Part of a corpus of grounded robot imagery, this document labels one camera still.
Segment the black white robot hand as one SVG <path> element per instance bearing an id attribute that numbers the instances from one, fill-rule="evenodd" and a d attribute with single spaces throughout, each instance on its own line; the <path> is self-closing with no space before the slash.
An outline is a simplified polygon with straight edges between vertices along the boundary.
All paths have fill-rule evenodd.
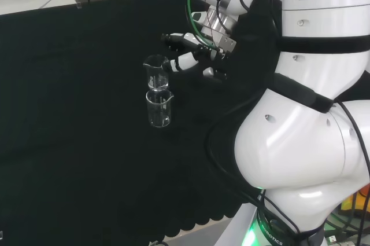
<path id="1" fill-rule="evenodd" d="M 199 70 L 206 78 L 217 82 L 227 80 L 223 67 L 236 46 L 231 38 L 238 16 L 217 13 L 214 7 L 208 11 L 193 12 L 188 19 L 192 32 L 164 34 L 162 40 L 179 53 L 177 57 L 163 61 L 164 69 L 171 73 Z"/>

